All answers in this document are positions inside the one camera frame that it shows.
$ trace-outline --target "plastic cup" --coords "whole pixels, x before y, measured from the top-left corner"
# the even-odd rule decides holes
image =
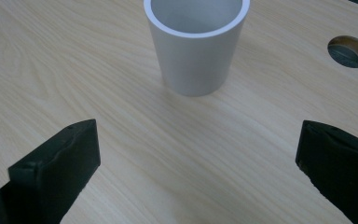
[[[186,96],[227,79],[250,0],[144,0],[165,83]]]

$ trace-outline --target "wooden table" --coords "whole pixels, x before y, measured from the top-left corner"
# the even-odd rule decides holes
[[[62,223],[350,223],[295,164],[312,119],[358,136],[345,0],[252,1],[224,86],[164,85],[141,0],[0,0],[0,187],[65,126],[97,119],[102,166]]]

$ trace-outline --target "circular hole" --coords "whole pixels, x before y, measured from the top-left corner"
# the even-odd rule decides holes
[[[337,36],[328,43],[327,48],[337,63],[358,68],[358,38],[348,35]]]

